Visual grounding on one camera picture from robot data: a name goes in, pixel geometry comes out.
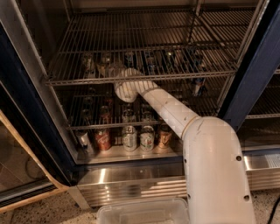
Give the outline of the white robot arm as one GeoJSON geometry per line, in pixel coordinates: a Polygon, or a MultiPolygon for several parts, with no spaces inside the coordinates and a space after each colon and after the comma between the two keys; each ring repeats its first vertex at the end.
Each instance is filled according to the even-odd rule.
{"type": "Polygon", "coordinates": [[[142,73],[119,65],[99,70],[124,102],[139,95],[183,141],[191,224],[256,224],[242,149],[233,128],[217,117],[199,116],[142,73]]]}

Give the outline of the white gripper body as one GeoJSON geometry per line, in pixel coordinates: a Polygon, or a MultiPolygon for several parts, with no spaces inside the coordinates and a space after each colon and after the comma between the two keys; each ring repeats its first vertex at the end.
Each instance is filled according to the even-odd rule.
{"type": "Polygon", "coordinates": [[[135,68],[126,68],[116,76],[117,78],[124,78],[124,81],[118,81],[114,84],[115,93],[120,100],[132,103],[138,95],[144,93],[145,89],[142,81],[128,80],[128,78],[138,75],[142,75],[142,73],[135,68]]]}

